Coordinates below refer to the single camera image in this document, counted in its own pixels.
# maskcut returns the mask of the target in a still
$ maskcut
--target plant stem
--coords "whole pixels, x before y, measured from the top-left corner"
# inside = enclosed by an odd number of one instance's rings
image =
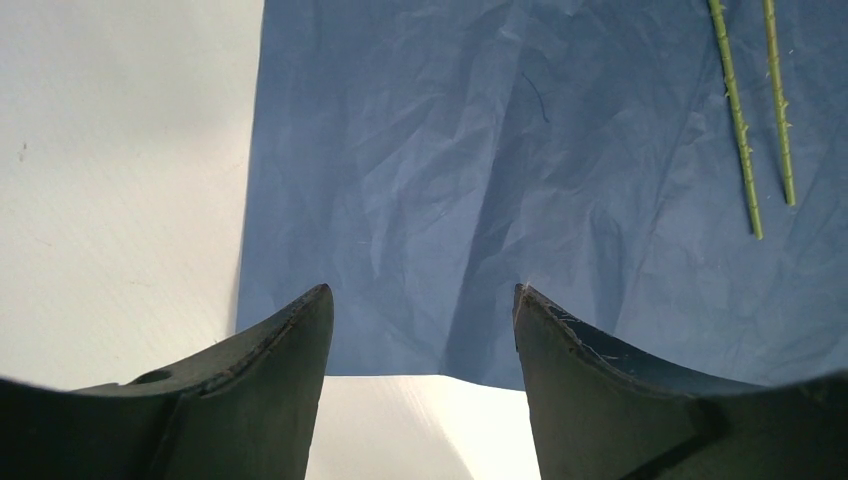
[[[771,89],[774,95],[774,113],[777,117],[777,135],[780,138],[780,160],[783,167],[783,188],[786,203],[795,205],[795,182],[792,179],[792,157],[789,155],[789,122],[786,121],[786,107],[789,102],[783,97],[783,81],[780,78],[780,56],[777,49],[777,21],[774,18],[774,0],[763,0],[763,13],[766,17],[766,39],[769,50],[769,71]]]
[[[727,27],[724,25],[724,15],[720,0],[709,0],[710,13],[713,17],[718,47],[721,51],[721,64],[724,68],[724,83],[727,85],[727,96],[730,98],[730,109],[733,113],[733,126],[736,130],[736,143],[739,146],[739,157],[742,162],[742,177],[745,180],[745,194],[748,197],[748,213],[751,217],[751,228],[757,239],[763,238],[763,225],[760,221],[760,207],[757,205],[757,190],[754,188],[754,170],[751,167],[751,147],[748,146],[748,124],[742,117],[742,104],[739,101],[739,91],[736,88],[736,74],[733,71],[733,59],[730,56],[730,40],[727,38]]]

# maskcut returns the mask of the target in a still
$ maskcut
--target wrinkled blue fabric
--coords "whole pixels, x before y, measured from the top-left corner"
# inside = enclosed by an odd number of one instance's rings
[[[523,388],[513,288],[759,384],[848,366],[848,4],[727,2],[765,239],[706,0],[268,0],[239,329],[318,283],[328,374]]]

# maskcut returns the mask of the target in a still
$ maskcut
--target dark thread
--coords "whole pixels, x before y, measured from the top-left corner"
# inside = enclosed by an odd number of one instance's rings
[[[536,98],[539,99],[539,107],[542,108],[542,118],[545,120],[545,123],[551,123],[551,121],[548,120],[548,116],[545,114],[545,102],[542,101],[542,94],[539,93],[539,89],[536,88],[536,85],[533,84],[533,80],[530,80],[524,72],[521,72],[521,76],[524,77],[524,80],[527,80],[527,83],[529,83],[530,86],[533,87],[533,91],[536,92]]]

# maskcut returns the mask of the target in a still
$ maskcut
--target white surface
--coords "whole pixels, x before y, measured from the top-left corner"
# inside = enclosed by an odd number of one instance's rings
[[[0,2],[0,375],[126,382],[232,333],[261,10]],[[308,478],[538,478],[525,397],[328,378]]]

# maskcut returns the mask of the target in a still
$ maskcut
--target green stem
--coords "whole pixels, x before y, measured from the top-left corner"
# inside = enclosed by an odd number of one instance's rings
[[[786,121],[786,107],[789,102],[783,97],[783,81],[780,78],[780,56],[777,50],[777,21],[774,19],[774,0],[763,0],[763,13],[766,17],[766,39],[769,50],[769,70],[771,89],[774,95],[774,113],[777,117],[777,135],[780,138],[780,160],[783,167],[783,188],[786,203],[795,205],[795,182],[792,179],[792,157],[789,155],[789,122]]]
[[[727,96],[730,97],[730,110],[733,113],[733,126],[736,129],[736,143],[739,146],[739,157],[742,162],[742,177],[745,180],[745,194],[748,197],[748,213],[751,216],[751,228],[757,239],[763,238],[763,225],[760,221],[760,207],[757,205],[757,190],[754,188],[754,170],[751,167],[751,147],[748,146],[748,124],[742,117],[742,104],[739,101],[739,91],[736,88],[736,74],[733,71],[733,59],[730,56],[730,41],[727,38],[727,27],[724,25],[724,15],[720,0],[709,0],[710,13],[718,38],[721,51],[721,64],[724,67],[724,83],[727,85]]]

